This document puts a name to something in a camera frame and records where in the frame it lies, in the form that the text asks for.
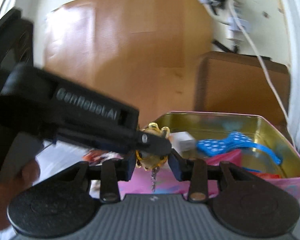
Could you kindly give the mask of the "left hand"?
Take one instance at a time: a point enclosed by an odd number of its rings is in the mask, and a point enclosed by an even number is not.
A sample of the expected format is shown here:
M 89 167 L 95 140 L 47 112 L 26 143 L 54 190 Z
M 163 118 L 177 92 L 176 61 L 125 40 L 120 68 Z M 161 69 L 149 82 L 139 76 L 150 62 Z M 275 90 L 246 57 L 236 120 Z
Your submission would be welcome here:
M 7 207 L 11 200 L 30 188 L 40 177 L 40 167 L 36 159 L 27 163 L 12 180 L 0 183 L 0 230 L 10 226 L 7 218 Z

